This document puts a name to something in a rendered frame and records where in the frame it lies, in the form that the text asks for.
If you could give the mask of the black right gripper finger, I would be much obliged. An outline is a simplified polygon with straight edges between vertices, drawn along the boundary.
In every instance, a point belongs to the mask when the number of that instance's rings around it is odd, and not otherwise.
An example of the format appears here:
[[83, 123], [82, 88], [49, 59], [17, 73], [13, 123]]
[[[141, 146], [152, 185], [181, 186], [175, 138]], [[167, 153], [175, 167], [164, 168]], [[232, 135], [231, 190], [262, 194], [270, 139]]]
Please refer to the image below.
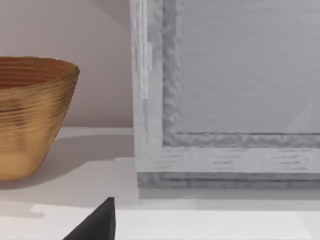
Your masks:
[[108, 197], [63, 240], [115, 240], [115, 198]]

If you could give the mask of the brown woven basket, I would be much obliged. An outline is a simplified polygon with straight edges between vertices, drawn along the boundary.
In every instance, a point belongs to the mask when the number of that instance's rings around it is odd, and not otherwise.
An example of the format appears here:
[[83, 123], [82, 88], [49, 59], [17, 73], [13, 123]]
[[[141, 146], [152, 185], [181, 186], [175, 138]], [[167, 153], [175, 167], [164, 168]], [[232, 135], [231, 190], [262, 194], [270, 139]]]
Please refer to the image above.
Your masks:
[[0, 181], [26, 178], [44, 162], [79, 75], [69, 61], [0, 56]]

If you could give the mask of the grey wooden cabinet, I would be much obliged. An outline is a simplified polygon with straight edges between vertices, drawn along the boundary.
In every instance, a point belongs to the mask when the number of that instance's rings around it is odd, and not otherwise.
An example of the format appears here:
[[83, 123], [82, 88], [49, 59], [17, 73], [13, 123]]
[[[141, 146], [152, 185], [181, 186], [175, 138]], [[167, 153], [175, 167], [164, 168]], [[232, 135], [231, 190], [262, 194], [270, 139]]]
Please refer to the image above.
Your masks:
[[140, 188], [320, 189], [320, 0], [130, 0]]

